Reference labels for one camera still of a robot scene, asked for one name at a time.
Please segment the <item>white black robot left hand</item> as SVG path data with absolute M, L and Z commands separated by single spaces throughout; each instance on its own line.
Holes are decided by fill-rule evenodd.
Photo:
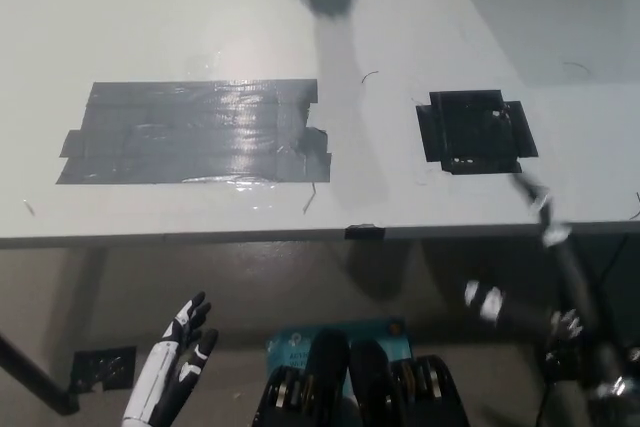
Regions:
M 205 298 L 199 292 L 188 300 L 151 348 L 129 397 L 123 426 L 170 426 L 176 420 L 219 337 L 216 329 L 201 330 L 211 310 Z

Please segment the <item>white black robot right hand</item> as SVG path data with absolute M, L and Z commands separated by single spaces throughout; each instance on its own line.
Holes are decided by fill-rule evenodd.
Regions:
M 575 381 L 596 402 L 637 396 L 639 369 L 615 333 L 603 288 L 580 258 L 572 228 L 554 218 L 547 188 L 524 173 L 512 178 L 538 217 L 540 244 L 559 274 L 561 308 L 544 312 L 478 280 L 466 283 L 466 307 L 489 325 L 531 335 L 548 382 Z

